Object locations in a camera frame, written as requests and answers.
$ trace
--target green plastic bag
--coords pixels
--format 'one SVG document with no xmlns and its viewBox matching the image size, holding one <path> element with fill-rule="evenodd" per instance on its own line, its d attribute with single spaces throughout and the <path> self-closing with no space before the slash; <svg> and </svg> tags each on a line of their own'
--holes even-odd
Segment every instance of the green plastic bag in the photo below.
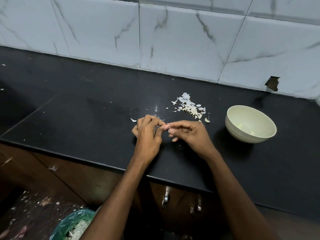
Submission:
<svg viewBox="0 0 320 240">
<path fill-rule="evenodd" d="M 72 230 L 81 220 L 91 222 L 95 212 L 89 209 L 82 209 L 72 212 L 64 218 L 53 231 L 49 240 L 65 240 L 68 231 Z"/>
</svg>

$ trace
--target right hand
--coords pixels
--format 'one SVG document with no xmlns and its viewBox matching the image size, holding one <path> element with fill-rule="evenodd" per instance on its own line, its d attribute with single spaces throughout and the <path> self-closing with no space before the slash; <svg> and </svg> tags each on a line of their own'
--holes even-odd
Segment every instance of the right hand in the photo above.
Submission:
<svg viewBox="0 0 320 240">
<path fill-rule="evenodd" d="M 208 159 L 218 151 L 214 147 L 205 126 L 200 121 L 181 120 L 168 123 L 165 127 L 170 137 L 184 140 L 201 158 Z"/>
</svg>

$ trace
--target ceramic bowl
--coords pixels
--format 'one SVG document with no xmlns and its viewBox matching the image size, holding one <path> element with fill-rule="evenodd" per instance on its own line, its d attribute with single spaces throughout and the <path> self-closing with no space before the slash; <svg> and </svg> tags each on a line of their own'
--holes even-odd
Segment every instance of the ceramic bowl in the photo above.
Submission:
<svg viewBox="0 0 320 240">
<path fill-rule="evenodd" d="M 234 138 L 247 143 L 259 143 L 277 133 L 276 125 L 267 115 L 244 105 L 230 107 L 225 122 Z"/>
</svg>

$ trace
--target kitchen counter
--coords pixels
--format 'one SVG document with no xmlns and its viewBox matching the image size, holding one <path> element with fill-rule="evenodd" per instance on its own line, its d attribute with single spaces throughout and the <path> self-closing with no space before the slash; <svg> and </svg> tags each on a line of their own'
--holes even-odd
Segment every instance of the kitchen counter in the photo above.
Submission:
<svg viewBox="0 0 320 240">
<path fill-rule="evenodd" d="M 320 108 L 314 101 L 6 47 L 0 47 L 0 89 L 2 143 L 118 172 L 135 147 L 130 118 L 195 120 L 172 112 L 178 104 L 171 101 L 187 92 L 210 113 L 208 133 L 254 203 L 320 220 Z M 224 124 L 233 105 L 267 114 L 277 134 L 255 145 L 237 141 Z M 215 194 L 204 161 L 167 132 L 146 174 Z"/>
</svg>

